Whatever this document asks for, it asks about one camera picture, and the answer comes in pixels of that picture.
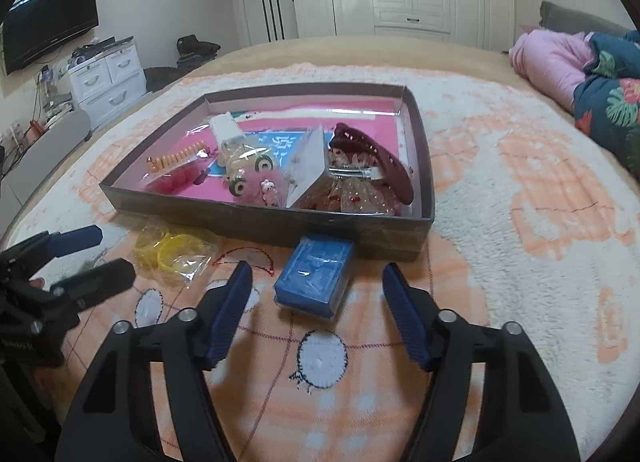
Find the blue jewelry box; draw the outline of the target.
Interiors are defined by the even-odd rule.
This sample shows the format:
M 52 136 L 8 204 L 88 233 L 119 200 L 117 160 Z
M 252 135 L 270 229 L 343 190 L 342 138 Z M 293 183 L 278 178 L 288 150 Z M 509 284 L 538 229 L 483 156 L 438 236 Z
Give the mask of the blue jewelry box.
M 332 320 L 348 286 L 354 256 L 352 241 L 317 234 L 304 236 L 274 282 L 274 301 Z

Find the white drawer cabinet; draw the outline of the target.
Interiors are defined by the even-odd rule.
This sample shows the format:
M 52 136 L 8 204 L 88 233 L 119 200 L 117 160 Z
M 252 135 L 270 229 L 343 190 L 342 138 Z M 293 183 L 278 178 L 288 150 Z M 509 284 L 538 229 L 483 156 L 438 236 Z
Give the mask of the white drawer cabinet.
M 68 68 L 62 80 L 70 88 L 74 107 L 88 115 L 93 131 L 113 121 L 148 92 L 133 38 L 116 41 Z

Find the pink pompom hair clip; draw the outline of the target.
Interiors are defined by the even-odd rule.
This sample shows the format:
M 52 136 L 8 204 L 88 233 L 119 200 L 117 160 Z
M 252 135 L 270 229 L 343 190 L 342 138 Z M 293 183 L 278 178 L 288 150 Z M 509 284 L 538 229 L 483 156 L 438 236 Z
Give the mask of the pink pompom hair clip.
M 284 206 L 286 183 L 278 166 L 271 171 L 240 171 L 227 181 L 235 202 L 271 208 Z

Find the brown cardboard tray box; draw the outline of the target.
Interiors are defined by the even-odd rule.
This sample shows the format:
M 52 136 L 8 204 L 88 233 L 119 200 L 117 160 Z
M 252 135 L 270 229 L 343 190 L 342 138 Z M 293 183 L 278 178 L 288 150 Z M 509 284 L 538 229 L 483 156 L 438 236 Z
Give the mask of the brown cardboard tray box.
M 434 222 L 430 152 L 405 86 L 295 83 L 207 93 L 101 183 L 122 212 L 292 247 L 311 234 L 415 260 Z

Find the black flat television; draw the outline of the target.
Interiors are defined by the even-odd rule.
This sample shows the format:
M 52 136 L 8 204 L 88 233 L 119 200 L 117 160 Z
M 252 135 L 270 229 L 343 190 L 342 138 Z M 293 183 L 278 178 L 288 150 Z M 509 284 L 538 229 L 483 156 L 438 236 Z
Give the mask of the black flat television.
M 21 0 L 2 24 L 7 74 L 21 70 L 99 25 L 96 0 Z

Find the pink padded jacket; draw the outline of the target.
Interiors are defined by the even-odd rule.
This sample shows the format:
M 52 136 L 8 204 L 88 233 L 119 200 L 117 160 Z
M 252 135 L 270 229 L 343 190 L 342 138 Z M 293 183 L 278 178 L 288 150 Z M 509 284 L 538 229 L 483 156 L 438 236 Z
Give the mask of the pink padded jacket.
M 592 32 L 574 34 L 534 29 L 520 35 L 508 55 L 513 70 L 567 112 L 574 112 L 574 92 L 593 62 Z

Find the polka dot mesh bow clip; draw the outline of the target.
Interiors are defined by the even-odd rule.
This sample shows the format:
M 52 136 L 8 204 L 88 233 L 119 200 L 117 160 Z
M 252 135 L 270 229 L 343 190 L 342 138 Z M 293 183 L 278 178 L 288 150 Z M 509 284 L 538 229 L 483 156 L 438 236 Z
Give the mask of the polka dot mesh bow clip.
M 370 153 L 346 153 L 330 148 L 328 168 L 296 207 L 305 210 L 399 216 L 397 199 L 378 160 Z

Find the grey bench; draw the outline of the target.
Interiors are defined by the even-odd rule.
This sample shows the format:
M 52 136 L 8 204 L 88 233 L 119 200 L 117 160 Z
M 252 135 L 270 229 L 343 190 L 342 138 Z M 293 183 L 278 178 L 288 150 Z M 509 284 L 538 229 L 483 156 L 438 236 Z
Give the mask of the grey bench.
M 91 137 L 86 111 L 70 112 L 53 124 L 1 181 L 1 236 L 58 165 Z

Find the white floral claw hair clip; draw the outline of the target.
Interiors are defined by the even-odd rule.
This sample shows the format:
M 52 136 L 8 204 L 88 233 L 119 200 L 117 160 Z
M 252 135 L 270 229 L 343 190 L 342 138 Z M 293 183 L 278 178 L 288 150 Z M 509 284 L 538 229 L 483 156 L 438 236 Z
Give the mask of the white floral claw hair clip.
M 235 122 L 230 112 L 213 115 L 208 119 L 208 126 L 214 135 L 219 151 L 239 145 L 245 139 L 244 132 Z

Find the dark clothes pile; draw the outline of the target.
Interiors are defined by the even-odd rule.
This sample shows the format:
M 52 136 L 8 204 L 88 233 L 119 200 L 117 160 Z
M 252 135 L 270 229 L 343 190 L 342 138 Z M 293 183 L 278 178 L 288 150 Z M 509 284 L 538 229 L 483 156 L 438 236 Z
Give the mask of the dark clothes pile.
M 179 54 L 177 67 L 194 70 L 217 57 L 221 46 L 214 42 L 198 40 L 194 34 L 181 37 L 176 43 Z

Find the orange white plush blanket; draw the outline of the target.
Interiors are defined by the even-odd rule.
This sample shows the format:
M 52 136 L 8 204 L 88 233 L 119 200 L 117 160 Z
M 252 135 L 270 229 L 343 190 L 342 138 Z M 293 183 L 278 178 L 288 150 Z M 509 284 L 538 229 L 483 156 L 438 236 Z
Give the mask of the orange white plush blanket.
M 142 220 L 101 190 L 137 144 L 198 97 L 285 83 L 391 84 L 422 118 L 435 222 L 408 280 L 479 325 L 521 323 L 564 401 L 582 460 L 595 456 L 639 384 L 639 189 L 563 112 L 533 92 L 444 71 L 311 64 L 180 81 L 105 132 L 10 231 L 101 226 L 102 245 L 55 262 L 52 279 L 130 256 Z M 229 356 L 207 384 L 243 461 L 393 461 L 428 378 L 384 302 L 383 266 L 359 261 L 340 317 L 326 323 L 274 301 L 288 249 L 228 239 L 209 268 L 236 263 L 254 289 Z

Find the red hair accessory in bag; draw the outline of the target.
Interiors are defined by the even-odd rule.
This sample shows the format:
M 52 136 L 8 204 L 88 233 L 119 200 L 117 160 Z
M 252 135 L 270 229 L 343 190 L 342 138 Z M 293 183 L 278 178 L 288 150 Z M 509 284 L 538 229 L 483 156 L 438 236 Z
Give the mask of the red hair accessory in bag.
M 208 171 L 206 161 L 196 159 L 187 163 L 178 164 L 163 172 L 146 175 L 140 184 L 145 193 L 160 193 L 171 195 L 192 185 L 199 177 Z

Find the pink book in tray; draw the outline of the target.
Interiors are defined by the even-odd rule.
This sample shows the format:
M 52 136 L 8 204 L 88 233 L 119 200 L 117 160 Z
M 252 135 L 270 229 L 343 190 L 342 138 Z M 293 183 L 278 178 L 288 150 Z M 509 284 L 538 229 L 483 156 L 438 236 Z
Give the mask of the pink book in tray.
M 278 167 L 285 167 L 288 154 L 296 141 L 305 132 L 322 126 L 324 139 L 331 141 L 335 126 L 344 122 L 366 133 L 375 141 L 405 160 L 405 137 L 398 112 L 390 111 L 390 104 L 380 110 L 366 109 L 362 105 L 350 104 L 344 108 L 302 106 L 281 111 L 239 111 L 232 117 L 246 136 L 255 136 L 260 144 L 271 149 Z M 160 156 L 177 155 L 181 150 L 204 143 L 212 152 L 208 171 L 192 185 L 171 195 L 200 198 L 203 200 L 229 202 L 232 196 L 222 178 L 224 168 L 217 163 L 218 148 L 208 119 L 202 115 L 194 118 L 183 131 L 172 130 L 167 145 L 157 146 Z

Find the dark red banana hair clip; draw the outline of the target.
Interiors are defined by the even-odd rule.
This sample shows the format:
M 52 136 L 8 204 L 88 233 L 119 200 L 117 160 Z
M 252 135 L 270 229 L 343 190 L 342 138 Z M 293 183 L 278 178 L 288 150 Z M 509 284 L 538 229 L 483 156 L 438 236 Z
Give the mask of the dark red banana hair clip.
M 414 191 L 407 169 L 395 155 L 366 133 L 339 122 L 335 126 L 329 146 L 340 149 L 347 155 L 366 155 L 373 158 L 397 200 L 405 205 L 412 204 Z

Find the white earring card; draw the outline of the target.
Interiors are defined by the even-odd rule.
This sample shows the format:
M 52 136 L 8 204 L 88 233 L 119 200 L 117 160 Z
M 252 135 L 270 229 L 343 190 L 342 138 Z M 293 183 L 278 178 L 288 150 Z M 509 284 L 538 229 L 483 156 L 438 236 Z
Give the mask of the white earring card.
M 308 191 L 328 172 L 326 140 L 321 125 L 313 127 L 296 141 L 288 154 L 284 168 L 284 178 L 288 181 L 285 204 L 295 208 Z

